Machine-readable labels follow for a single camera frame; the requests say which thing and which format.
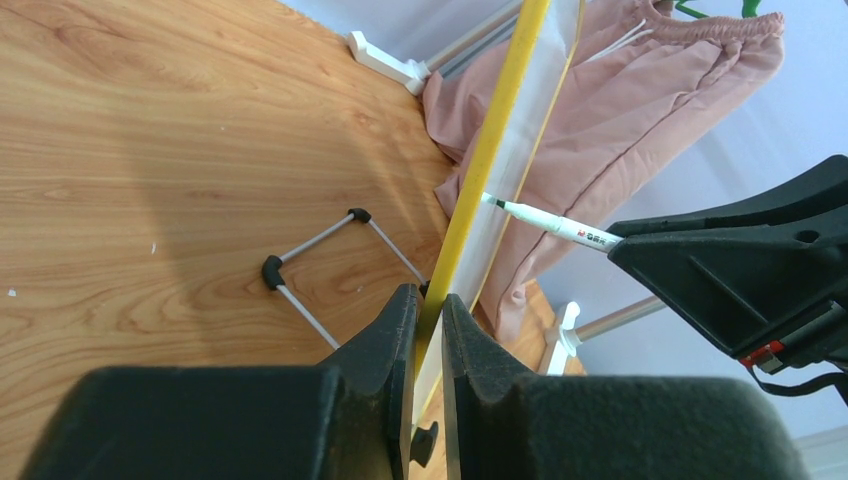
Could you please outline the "yellow-framed whiteboard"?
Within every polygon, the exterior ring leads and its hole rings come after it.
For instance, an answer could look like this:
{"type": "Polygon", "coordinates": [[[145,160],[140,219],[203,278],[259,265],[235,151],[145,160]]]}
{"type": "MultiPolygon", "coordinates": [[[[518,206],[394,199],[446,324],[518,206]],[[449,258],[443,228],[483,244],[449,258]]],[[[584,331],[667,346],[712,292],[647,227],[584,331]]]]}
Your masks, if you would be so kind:
{"type": "Polygon", "coordinates": [[[414,424],[441,377],[441,305],[455,294],[474,307],[508,222],[483,196],[517,199],[576,50],[584,8],[582,1],[521,6],[419,317],[414,424]]]}

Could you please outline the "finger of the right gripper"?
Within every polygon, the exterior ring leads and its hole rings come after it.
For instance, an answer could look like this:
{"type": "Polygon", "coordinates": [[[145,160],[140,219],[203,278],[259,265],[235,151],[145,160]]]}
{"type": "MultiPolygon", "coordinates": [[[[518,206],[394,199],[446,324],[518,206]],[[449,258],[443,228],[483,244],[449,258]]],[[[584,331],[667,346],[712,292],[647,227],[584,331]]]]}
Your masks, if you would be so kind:
{"type": "Polygon", "coordinates": [[[847,204],[847,157],[832,155],[801,175],[734,203],[696,212],[618,221],[619,237],[720,228],[775,226],[812,218],[847,204]]]}
{"type": "Polygon", "coordinates": [[[847,214],[640,233],[609,260],[722,353],[740,359],[847,308],[847,214]]]}

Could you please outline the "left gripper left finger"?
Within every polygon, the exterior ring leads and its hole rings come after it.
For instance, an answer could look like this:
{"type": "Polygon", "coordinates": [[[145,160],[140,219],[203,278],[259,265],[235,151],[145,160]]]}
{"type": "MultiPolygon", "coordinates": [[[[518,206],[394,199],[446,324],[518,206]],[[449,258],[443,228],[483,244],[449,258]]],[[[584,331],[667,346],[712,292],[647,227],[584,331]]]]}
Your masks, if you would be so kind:
{"type": "Polygon", "coordinates": [[[25,479],[404,479],[418,291],[313,366],[112,366],[83,376],[25,479]]]}

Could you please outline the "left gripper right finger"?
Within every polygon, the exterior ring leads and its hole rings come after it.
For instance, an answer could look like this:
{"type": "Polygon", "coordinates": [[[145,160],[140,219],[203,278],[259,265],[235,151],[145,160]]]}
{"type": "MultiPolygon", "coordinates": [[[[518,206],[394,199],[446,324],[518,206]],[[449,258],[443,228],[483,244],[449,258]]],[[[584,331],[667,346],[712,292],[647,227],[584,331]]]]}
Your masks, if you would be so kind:
{"type": "Polygon", "coordinates": [[[804,479],[775,409],[724,378],[547,376],[442,306],[451,479],[804,479]]]}

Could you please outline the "white green marker pen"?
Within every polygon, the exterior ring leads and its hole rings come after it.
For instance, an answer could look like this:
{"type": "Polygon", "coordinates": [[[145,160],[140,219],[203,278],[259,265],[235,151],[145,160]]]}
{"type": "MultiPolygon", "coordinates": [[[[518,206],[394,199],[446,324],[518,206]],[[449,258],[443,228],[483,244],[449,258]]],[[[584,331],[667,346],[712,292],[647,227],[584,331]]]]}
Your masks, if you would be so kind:
{"type": "Polygon", "coordinates": [[[563,238],[594,250],[609,253],[623,237],[600,230],[589,225],[574,221],[564,216],[557,216],[542,209],[497,198],[483,192],[481,200],[496,206],[513,218],[537,227],[544,232],[563,238]]]}

